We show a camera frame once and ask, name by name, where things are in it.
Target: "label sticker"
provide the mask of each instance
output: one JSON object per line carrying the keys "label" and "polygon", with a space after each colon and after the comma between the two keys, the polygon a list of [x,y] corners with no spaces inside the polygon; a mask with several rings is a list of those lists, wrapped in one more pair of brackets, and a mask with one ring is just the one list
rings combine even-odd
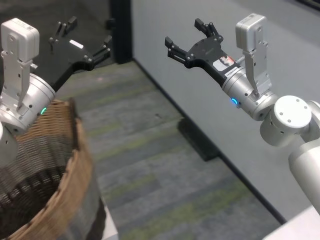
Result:
{"label": "label sticker", "polygon": [[220,57],[217,61],[213,63],[213,66],[218,70],[218,71],[223,71],[227,69],[228,67],[232,66],[235,63],[235,61],[227,56],[227,57]]}
{"label": "label sticker", "polygon": [[80,49],[83,49],[83,48],[84,48],[84,46],[83,46],[82,44],[76,42],[75,40],[72,40],[72,39],[71,39],[71,40],[69,41],[69,43],[75,45],[76,47],[78,47],[78,48],[80,48]]}
{"label": "label sticker", "polygon": [[228,77],[231,77],[236,71],[238,70],[238,67],[235,66],[234,68],[232,68],[230,71],[228,71],[225,76],[228,78]]}
{"label": "label sticker", "polygon": [[30,26],[29,24],[25,23],[24,21],[21,21],[20,19],[18,18],[14,18],[12,19],[12,21],[22,27],[24,27],[25,29],[29,29],[29,30],[32,30],[34,29],[32,26]]}

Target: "black floor mat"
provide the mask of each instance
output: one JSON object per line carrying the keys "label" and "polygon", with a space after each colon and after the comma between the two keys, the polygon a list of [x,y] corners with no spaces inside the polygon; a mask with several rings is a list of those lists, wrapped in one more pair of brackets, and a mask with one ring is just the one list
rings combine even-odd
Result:
{"label": "black floor mat", "polygon": [[[33,61],[37,65],[46,62],[46,56],[50,51],[48,39],[54,33],[57,22],[66,23],[72,16],[77,17],[78,27],[68,37],[81,43],[93,53],[103,43],[109,32],[80,0],[0,0],[0,23],[19,18],[39,31],[39,56]],[[113,61],[109,58],[100,66],[111,63]],[[0,78],[3,78],[2,58]]]}

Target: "blue led light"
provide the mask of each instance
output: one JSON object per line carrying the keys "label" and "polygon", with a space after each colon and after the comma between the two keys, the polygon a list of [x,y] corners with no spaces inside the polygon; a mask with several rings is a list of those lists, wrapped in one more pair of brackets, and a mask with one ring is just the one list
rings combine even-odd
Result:
{"label": "blue led light", "polygon": [[235,98],[231,98],[232,102],[236,105],[238,105],[238,101]]}

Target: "gray wall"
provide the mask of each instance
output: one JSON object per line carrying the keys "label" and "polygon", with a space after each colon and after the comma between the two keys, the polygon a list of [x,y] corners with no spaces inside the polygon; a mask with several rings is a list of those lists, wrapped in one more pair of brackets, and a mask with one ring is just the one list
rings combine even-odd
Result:
{"label": "gray wall", "polygon": [[189,50],[205,36],[195,18],[213,21],[222,47],[234,58],[236,23],[255,12],[268,18],[268,69],[273,91],[320,102],[320,13],[294,0],[132,0],[134,57],[208,137],[286,218],[310,205],[292,177],[289,147],[267,145],[260,123],[230,103],[202,69],[186,69],[167,57],[169,36]]}

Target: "white table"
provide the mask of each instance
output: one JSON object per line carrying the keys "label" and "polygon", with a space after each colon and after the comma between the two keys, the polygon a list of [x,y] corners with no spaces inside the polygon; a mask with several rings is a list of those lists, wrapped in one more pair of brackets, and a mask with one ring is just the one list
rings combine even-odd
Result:
{"label": "white table", "polygon": [[114,221],[112,220],[109,209],[105,207],[104,210],[106,213],[106,219],[103,237],[101,240],[119,240],[118,231],[116,229]]}
{"label": "white table", "polygon": [[263,240],[319,240],[320,215],[310,206]]}

